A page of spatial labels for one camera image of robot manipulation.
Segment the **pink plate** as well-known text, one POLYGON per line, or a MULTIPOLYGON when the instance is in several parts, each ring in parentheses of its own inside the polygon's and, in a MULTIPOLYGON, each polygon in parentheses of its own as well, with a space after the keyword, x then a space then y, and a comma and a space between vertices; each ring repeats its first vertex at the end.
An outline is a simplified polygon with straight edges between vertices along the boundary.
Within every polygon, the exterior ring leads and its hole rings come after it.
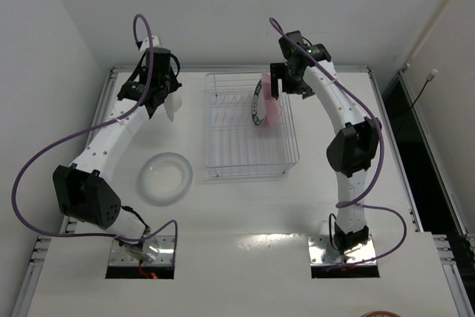
POLYGON ((269 126, 278 123, 279 101, 272 97, 271 76, 269 73, 261 74, 261 93, 263 94, 263 103, 266 110, 266 120, 269 126))

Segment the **green rimmed white plate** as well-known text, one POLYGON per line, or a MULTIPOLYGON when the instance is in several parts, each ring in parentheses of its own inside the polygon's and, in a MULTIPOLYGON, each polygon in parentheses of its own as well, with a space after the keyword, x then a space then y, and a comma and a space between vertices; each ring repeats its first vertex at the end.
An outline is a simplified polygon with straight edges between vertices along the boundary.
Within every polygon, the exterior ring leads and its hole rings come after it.
POLYGON ((263 97, 262 81, 260 80, 252 96, 252 122, 254 126, 263 125, 266 120, 266 106, 263 97))

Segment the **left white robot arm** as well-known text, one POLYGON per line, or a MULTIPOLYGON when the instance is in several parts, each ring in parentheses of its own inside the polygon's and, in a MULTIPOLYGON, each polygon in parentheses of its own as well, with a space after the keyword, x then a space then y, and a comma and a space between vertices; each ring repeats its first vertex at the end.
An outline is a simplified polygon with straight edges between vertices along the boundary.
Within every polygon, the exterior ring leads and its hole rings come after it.
POLYGON ((87 236, 130 238, 143 236, 146 228, 177 224, 193 235, 272 232, 271 205, 287 162, 246 164, 211 174, 207 154, 223 155, 212 143, 214 119, 207 114, 212 104, 212 75, 186 72, 179 77, 176 97, 183 101, 173 119, 164 110, 148 114, 128 101, 114 104, 117 119, 104 125, 71 167, 105 183, 118 201, 105 205, 105 219, 89 223, 81 219, 79 231, 87 236), (191 185, 176 198, 152 200, 139 191, 140 170, 158 154, 175 153, 191 164, 191 185))

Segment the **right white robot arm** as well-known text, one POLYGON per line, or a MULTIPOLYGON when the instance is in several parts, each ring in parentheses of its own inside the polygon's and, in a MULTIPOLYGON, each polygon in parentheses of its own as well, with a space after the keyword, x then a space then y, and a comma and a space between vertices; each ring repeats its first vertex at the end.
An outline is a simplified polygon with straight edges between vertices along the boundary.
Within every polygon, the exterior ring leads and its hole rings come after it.
POLYGON ((327 147, 327 160, 337 178, 338 212, 330 240, 335 250, 344 253, 369 238, 363 204, 373 187, 366 179, 380 143, 381 126, 341 84, 322 44, 307 45, 301 32, 293 31, 285 33, 279 45, 286 61, 272 75, 281 79, 288 94, 316 96, 332 123, 335 136, 327 147))

